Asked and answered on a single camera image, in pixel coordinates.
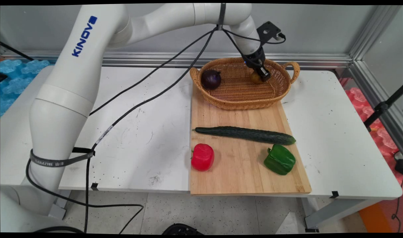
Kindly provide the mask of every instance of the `gray wall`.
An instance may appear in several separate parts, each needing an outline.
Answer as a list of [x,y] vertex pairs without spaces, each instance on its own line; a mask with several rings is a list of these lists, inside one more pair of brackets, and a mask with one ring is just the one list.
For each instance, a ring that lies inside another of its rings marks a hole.
[[[388,95],[403,85],[403,7],[363,60]],[[403,96],[396,105],[403,110]]]
[[[132,16],[145,15],[162,4],[128,4]],[[18,50],[62,50],[78,15],[74,6],[1,6],[0,35]],[[257,26],[265,21],[277,25],[287,36],[282,45],[266,45],[266,53],[348,53],[375,6],[337,6],[254,3]],[[122,52],[178,52],[203,33],[206,24],[178,29],[118,49]],[[203,42],[189,49],[196,52]],[[223,32],[216,32],[206,52],[236,53]]]

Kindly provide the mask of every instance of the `green bell pepper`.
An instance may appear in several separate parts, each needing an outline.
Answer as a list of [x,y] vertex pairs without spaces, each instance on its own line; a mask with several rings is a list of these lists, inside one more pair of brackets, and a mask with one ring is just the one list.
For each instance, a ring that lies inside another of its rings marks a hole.
[[280,144],[274,144],[272,149],[268,148],[268,156],[263,162],[265,166],[279,175],[286,175],[294,167],[295,157],[292,153]]

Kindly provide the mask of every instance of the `red onion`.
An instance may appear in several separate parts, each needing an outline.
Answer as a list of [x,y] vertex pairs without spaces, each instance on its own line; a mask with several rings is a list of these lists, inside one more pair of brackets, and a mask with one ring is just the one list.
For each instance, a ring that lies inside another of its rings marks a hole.
[[205,89],[216,89],[221,84],[221,72],[213,69],[207,69],[201,76],[201,84]]

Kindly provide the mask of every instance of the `wicker basket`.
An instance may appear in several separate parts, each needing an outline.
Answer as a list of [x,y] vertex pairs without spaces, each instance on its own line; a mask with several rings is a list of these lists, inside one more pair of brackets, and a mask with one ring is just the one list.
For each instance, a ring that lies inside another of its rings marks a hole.
[[[285,70],[288,65],[292,65],[294,68],[292,78]],[[269,107],[288,93],[291,84],[300,74],[300,66],[296,62],[288,62],[281,66],[268,59],[265,61],[265,66],[271,71],[271,78],[262,84],[251,82],[250,74],[253,69],[248,68],[242,58],[213,60],[205,64],[200,71],[191,68],[190,76],[204,99],[222,109],[242,110]],[[221,85],[217,89],[204,89],[201,85],[202,74],[206,69],[221,72]]]

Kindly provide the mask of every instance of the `black strap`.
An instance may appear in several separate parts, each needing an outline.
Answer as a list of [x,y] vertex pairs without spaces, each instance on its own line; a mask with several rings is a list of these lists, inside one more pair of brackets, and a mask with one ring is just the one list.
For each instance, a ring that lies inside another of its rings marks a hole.
[[218,30],[222,30],[222,28],[224,28],[225,8],[227,8],[227,4],[221,3],[221,11],[219,12],[219,20],[217,24]]
[[85,155],[81,155],[81,156],[78,156],[78,157],[75,157],[75,158],[72,158],[69,160],[63,160],[63,161],[48,160],[48,159],[43,159],[43,158],[36,156],[33,153],[33,149],[31,149],[30,159],[34,163],[41,165],[41,166],[45,166],[45,167],[63,167],[63,166],[67,166],[67,165],[76,163],[78,161],[89,159],[96,155],[96,152],[94,150],[87,149],[87,148],[80,148],[80,147],[74,147],[72,152],[73,153],[85,153]]

